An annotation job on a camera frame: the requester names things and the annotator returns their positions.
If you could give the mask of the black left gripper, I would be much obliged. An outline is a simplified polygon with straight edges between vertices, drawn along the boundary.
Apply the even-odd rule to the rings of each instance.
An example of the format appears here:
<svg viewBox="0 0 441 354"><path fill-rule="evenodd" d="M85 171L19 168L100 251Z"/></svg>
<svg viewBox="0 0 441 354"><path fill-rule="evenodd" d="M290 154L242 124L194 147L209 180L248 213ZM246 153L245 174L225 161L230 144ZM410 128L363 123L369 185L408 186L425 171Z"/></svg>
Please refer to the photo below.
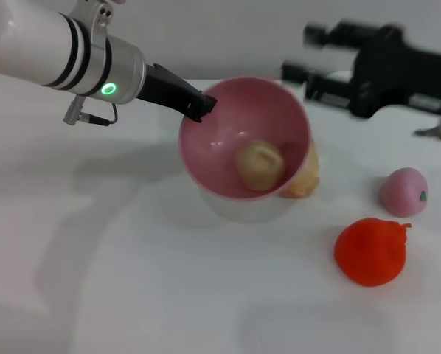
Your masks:
<svg viewBox="0 0 441 354"><path fill-rule="evenodd" d="M188 82L163 66L146 65L145 80L137 99L171 108L193 122L202 122L212 112L217 100L202 94Z"/></svg>

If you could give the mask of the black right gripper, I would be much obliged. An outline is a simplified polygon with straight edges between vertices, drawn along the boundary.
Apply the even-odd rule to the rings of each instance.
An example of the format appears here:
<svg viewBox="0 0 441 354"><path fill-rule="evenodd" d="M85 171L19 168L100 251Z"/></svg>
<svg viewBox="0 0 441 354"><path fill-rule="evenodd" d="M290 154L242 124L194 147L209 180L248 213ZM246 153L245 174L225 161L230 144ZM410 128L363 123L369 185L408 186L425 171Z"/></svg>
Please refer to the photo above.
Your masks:
<svg viewBox="0 0 441 354"><path fill-rule="evenodd" d="M387 105L408 105L415 94L441 101L441 54L406 43L399 27L341 21L328 29L308 24L303 40L319 48L358 50L350 83L331 78L327 72L283 62L281 80L302 86L305 100L337 108L349 106L360 118L370 118Z"/></svg>

